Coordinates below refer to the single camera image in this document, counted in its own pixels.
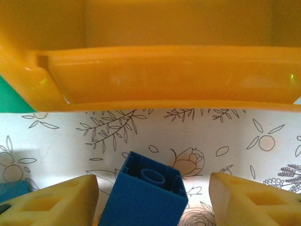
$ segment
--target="green plastic panel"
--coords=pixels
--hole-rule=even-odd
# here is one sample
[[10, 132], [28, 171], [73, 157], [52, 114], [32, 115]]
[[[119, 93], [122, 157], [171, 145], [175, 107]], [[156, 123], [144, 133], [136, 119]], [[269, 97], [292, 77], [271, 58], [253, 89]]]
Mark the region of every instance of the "green plastic panel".
[[0, 113], [32, 113], [32, 107], [0, 76]]

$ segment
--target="drawn orange fruit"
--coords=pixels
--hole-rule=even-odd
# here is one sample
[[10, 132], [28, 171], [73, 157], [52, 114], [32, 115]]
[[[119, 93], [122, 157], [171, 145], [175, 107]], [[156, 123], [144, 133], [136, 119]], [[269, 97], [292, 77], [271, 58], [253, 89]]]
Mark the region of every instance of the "drawn orange fruit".
[[275, 146], [275, 140], [273, 137], [271, 136], [262, 136], [259, 140], [259, 147], [266, 151], [269, 152], [270, 150], [272, 150]]
[[3, 178], [6, 182], [16, 182], [23, 178], [23, 170], [18, 165], [10, 165], [3, 171]]

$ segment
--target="floral wallpaper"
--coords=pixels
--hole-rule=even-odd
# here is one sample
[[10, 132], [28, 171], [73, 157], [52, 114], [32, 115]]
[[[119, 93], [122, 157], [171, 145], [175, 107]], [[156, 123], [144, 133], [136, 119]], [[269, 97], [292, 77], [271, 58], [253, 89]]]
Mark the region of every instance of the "floral wallpaper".
[[215, 226], [212, 172], [301, 194], [301, 114], [240, 109], [133, 109], [0, 114], [0, 182], [38, 190], [84, 174], [99, 185], [99, 218], [134, 151], [181, 172], [179, 226]]

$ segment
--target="blue toy block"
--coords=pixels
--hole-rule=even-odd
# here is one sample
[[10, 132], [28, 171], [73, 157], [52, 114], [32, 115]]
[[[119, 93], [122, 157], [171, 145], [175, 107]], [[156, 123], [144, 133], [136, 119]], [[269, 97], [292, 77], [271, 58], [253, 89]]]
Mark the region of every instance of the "blue toy block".
[[178, 170], [130, 152], [99, 226], [177, 226], [187, 203]]
[[26, 181], [0, 184], [0, 203], [29, 193]]

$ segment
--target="yellow plastic ledge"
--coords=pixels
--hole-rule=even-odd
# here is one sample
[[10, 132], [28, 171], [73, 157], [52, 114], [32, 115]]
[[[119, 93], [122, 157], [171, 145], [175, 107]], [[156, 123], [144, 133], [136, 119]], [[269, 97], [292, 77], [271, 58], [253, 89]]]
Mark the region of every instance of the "yellow plastic ledge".
[[299, 111], [301, 1], [3, 0], [0, 74], [37, 111]]

